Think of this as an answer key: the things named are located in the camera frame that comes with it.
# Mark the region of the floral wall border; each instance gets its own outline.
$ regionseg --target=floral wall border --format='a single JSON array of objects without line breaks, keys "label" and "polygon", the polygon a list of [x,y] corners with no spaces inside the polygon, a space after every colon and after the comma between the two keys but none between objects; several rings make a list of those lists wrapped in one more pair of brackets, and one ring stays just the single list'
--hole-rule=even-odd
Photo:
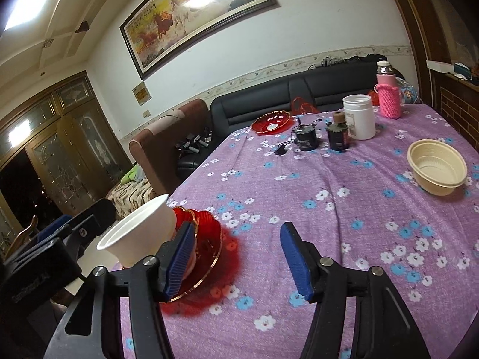
[{"label": "floral wall border", "polygon": [[140,127],[134,129],[132,132],[128,133],[123,138],[121,138],[120,143],[124,147],[128,147],[128,143],[130,142],[130,140],[133,139],[133,137],[137,133],[139,133],[143,128],[147,127],[151,123],[154,123],[159,118],[170,114],[173,110],[178,109],[182,105],[187,104],[188,102],[196,98],[202,98],[206,102],[206,104],[210,106],[211,102],[219,95],[245,89],[247,87],[258,85],[259,83],[266,82],[274,78],[279,78],[284,75],[290,75],[294,73],[299,73],[300,71],[305,71],[307,70],[309,66],[311,66],[312,64],[320,63],[326,57],[330,57],[330,58],[336,57],[336,58],[347,59],[355,55],[366,56],[368,54],[382,54],[385,56],[393,56],[393,55],[412,56],[413,50],[411,49],[411,46],[409,45],[354,47],[349,49],[320,52],[319,54],[299,57],[299,58],[291,59],[286,62],[277,63],[272,66],[263,67],[259,70],[244,74],[237,78],[233,78],[229,81],[221,83],[220,85],[212,87],[201,93],[198,93],[197,95],[194,95],[193,97],[179,103],[178,105],[175,105],[174,107],[164,111],[163,113],[155,117],[152,117],[146,123],[144,123]]}]

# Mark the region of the white plastic jar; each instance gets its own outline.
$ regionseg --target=white plastic jar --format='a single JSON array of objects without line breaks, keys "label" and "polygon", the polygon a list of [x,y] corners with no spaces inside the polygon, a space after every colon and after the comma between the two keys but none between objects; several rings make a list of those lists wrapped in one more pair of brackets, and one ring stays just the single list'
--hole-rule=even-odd
[{"label": "white plastic jar", "polygon": [[353,94],[343,98],[342,103],[349,136],[356,140],[374,137],[376,126],[371,96]]}]

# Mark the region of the ceiling light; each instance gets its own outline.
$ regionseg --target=ceiling light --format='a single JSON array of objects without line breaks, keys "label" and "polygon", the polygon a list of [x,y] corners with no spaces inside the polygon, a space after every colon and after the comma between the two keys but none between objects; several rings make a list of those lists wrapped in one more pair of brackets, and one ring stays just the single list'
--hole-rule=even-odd
[{"label": "ceiling light", "polygon": [[37,17],[45,2],[46,0],[17,0],[5,29],[8,30]]},{"label": "ceiling light", "polygon": [[12,147],[18,146],[26,138],[30,136],[32,129],[30,128],[30,121],[25,120],[23,123],[17,125],[9,134],[8,141]]}]

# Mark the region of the purple tablecloth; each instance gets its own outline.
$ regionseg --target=purple tablecloth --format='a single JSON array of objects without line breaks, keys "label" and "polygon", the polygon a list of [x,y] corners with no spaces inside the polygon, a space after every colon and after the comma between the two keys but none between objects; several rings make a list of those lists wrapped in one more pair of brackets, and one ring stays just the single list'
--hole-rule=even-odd
[{"label": "purple tablecloth", "polygon": [[[404,106],[399,120],[376,115],[376,137],[345,153],[325,143],[312,152],[291,144],[276,156],[275,145],[290,131],[258,136],[238,130],[175,191],[169,204],[217,215],[238,237],[242,259],[232,285],[219,287],[217,305],[198,317],[164,317],[177,359],[300,356],[315,305],[296,292],[279,241],[285,221],[346,267],[382,266],[431,357],[448,357],[479,304],[479,155],[426,105]],[[323,123],[318,135],[327,141],[320,128]],[[432,196],[413,180],[406,152],[424,138],[445,141],[466,160],[466,184],[450,196]],[[128,321],[124,299],[123,340],[132,358]],[[349,357],[353,328],[348,303],[340,358]]]}]

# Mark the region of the red glass plate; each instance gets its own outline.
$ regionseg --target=red glass plate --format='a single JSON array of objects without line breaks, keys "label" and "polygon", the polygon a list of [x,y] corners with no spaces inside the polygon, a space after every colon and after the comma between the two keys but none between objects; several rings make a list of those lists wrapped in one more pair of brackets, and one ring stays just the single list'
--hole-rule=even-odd
[{"label": "red glass plate", "polygon": [[293,120],[285,110],[276,110],[258,118],[251,129],[257,134],[268,135],[288,129]]},{"label": "red glass plate", "polygon": [[195,267],[181,283],[178,295],[170,302],[185,296],[204,281],[218,261],[223,246],[221,225],[210,212],[185,210],[182,207],[174,207],[173,210],[177,217],[176,229],[181,226],[183,221],[193,219],[198,224],[198,233],[196,235]]}]

